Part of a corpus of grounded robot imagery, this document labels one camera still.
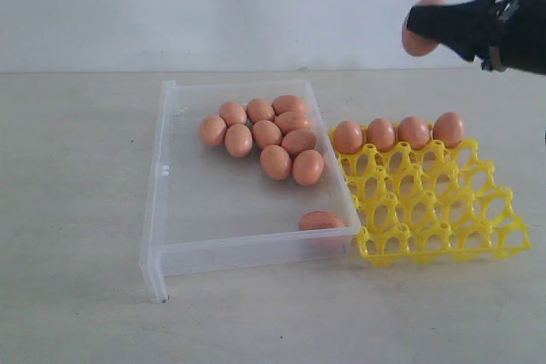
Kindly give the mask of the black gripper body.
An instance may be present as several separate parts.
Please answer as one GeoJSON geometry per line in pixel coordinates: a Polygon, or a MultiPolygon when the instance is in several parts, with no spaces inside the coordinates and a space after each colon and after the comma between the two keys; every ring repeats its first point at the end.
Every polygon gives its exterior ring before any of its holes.
{"type": "Polygon", "coordinates": [[[493,38],[481,68],[545,74],[545,0],[501,0],[490,10],[493,38]]]}

